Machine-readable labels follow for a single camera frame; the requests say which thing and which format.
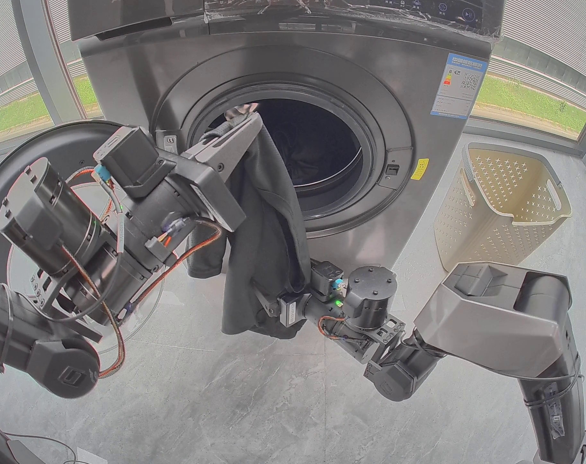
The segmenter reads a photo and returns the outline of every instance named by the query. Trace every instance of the beige laundry basket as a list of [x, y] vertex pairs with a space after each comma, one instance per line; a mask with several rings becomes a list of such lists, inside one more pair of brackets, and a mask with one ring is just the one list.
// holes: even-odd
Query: beige laundry basket
[[469, 143], [435, 219], [441, 263], [447, 271], [468, 261], [517, 265], [571, 216], [547, 159]]

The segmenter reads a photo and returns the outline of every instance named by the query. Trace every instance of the qr code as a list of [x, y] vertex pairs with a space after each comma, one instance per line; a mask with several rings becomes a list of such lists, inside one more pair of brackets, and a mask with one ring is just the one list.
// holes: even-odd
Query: qr code
[[462, 89], [469, 89], [475, 91], [478, 89], [478, 82], [480, 81], [480, 75], [477, 73], [464, 73], [462, 75], [462, 81], [460, 87]]

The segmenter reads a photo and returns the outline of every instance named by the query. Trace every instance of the gray robot arm casing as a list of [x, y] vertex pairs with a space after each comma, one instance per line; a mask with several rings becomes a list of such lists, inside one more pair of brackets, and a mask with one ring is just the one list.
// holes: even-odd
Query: gray robot arm casing
[[567, 315], [571, 303], [565, 276], [460, 264], [415, 320], [426, 344], [523, 377], [519, 383], [542, 462], [572, 464], [585, 438], [581, 362]]

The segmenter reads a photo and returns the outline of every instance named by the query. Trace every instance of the building wall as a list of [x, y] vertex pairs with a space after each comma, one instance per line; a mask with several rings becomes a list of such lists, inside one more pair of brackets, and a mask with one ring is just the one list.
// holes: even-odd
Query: building wall
[[586, 76], [586, 0], [507, 0], [504, 33]]

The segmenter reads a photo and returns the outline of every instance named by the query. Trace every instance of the black cable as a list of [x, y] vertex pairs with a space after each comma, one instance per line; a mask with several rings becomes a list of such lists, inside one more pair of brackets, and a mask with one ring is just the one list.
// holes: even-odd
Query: black cable
[[415, 336], [415, 332], [416, 330], [413, 331], [413, 341], [415, 342], [415, 345], [411, 345], [407, 342], [405, 342], [404, 340], [402, 341], [403, 344], [405, 344], [407, 347], [411, 347], [413, 349], [418, 349], [421, 351], [426, 352], [429, 355], [433, 355], [433, 356], [439, 356], [439, 354], [442, 354], [444, 356], [452, 356], [453, 358], [458, 358], [459, 360], [463, 360], [463, 361], [467, 361], [468, 363], [472, 363], [475, 366], [479, 366], [481, 368], [484, 368], [487, 371], [490, 371], [491, 373], [495, 373], [497, 375], [503, 375], [503, 376], [507, 376], [509, 378], [515, 378], [517, 380], [525, 380], [528, 382], [559, 382], [562, 380], [567, 380], [570, 378], [577, 378], [579, 376], [582, 376], [580, 374], [581, 371], [581, 357], [577, 354], [576, 356], [576, 361], [578, 362], [578, 365], [575, 366], [574, 369], [574, 373], [569, 374], [569, 375], [560, 375], [560, 376], [550, 376], [550, 377], [539, 377], [539, 376], [522, 376], [522, 375], [514, 375], [512, 373], [506, 373], [505, 371], [500, 371], [499, 369], [493, 369], [491, 367], [488, 366], [482, 366], [481, 364], [478, 364], [477, 362], [474, 361], [470, 361], [467, 360], [465, 358], [461, 358], [460, 356], [457, 356], [456, 354], [452, 354], [449, 352], [445, 352], [445, 351], [441, 351], [439, 349], [433, 349], [433, 348], [428, 348], [426, 346], [422, 346], [420, 344], [420, 342], [418, 341], [417, 337]]
[[3, 349], [1, 350], [0, 357], [0, 373], [5, 373], [5, 358], [7, 358], [7, 352], [10, 350], [10, 341], [12, 340], [12, 333], [14, 332], [14, 306], [12, 304], [12, 292], [10, 288], [2, 283], [1, 286], [5, 291], [5, 297], [7, 298], [7, 330], [5, 331], [5, 340], [3, 341]]
[[35, 438], [35, 439], [38, 439], [38, 440], [48, 440], [50, 442], [55, 442], [56, 444], [63, 445], [66, 449], [68, 449], [70, 452], [72, 452], [72, 455], [74, 456], [74, 458], [72, 460], [67, 460], [67, 461], [64, 462], [64, 464], [67, 464], [69, 462], [72, 462], [72, 463], [80, 462], [80, 461], [77, 461], [76, 460], [76, 452], [74, 452], [73, 448], [70, 447], [70, 445], [65, 444], [63, 442], [60, 442], [59, 440], [55, 440], [54, 438], [41, 437], [41, 436], [38, 436], [38, 435], [21, 435], [21, 434], [18, 434], [18, 433], [8, 433], [6, 431], [4, 431], [3, 433], [5, 433], [9, 437]]
[[565, 395], [567, 395], [572, 390], [572, 388], [576, 384], [576, 381], [579, 378], [581, 378], [581, 377], [582, 377], [581, 374], [575, 375], [574, 378], [572, 379], [572, 381], [570, 382], [570, 384], [565, 389], [563, 389], [562, 391], [556, 393], [552, 397], [546, 397], [546, 398], [543, 398], [541, 400], [534, 400], [534, 401], [531, 401], [531, 402], [528, 402], [526, 400], [525, 401], [525, 407], [527, 407], [529, 409], [536, 409], [538, 407], [542, 407], [542, 406], [548, 405], [549, 403], [551, 403], [554, 400], [559, 400], [560, 398], [564, 397]]
[[93, 313], [97, 308], [99, 308], [102, 303], [106, 300], [106, 298], [110, 295], [110, 293], [112, 292], [114, 286], [115, 286], [115, 282], [117, 280], [117, 277], [119, 275], [119, 270], [121, 269], [121, 256], [120, 253], [117, 254], [117, 260], [115, 261], [115, 268], [112, 271], [112, 276], [111, 276], [111, 281], [108, 283], [108, 285], [106, 286], [106, 289], [104, 289], [104, 292], [102, 293], [102, 295], [100, 296], [100, 298], [93, 303], [92, 305], [90, 305], [86, 310], [74, 315], [74, 316], [70, 316], [68, 318], [53, 318], [51, 316], [49, 316], [48, 314], [42, 312], [42, 310], [40, 310], [39, 307], [37, 307], [35, 304], [33, 304], [31, 301], [29, 301], [29, 299], [27, 299], [23, 294], [21, 294], [20, 292], [16, 292], [19, 296], [21, 296], [22, 298], [26, 299], [26, 301], [33, 307], [33, 310], [39, 314], [40, 316], [42, 316], [42, 318], [44, 318], [47, 321], [51, 321], [54, 323], [72, 323], [76, 320], [80, 320], [81, 318], [84, 318], [85, 316]]

